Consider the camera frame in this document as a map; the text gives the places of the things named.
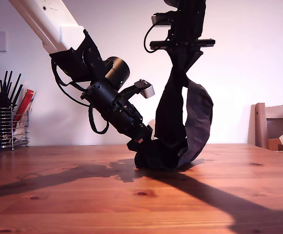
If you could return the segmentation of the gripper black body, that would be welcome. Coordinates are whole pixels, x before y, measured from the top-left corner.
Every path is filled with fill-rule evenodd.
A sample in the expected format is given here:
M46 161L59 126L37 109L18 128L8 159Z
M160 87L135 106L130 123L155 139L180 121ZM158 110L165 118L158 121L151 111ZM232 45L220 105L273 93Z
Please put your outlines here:
M119 133L130 137L134 142L151 140L152 128L142 122L142 116L128 100L113 101L101 116Z

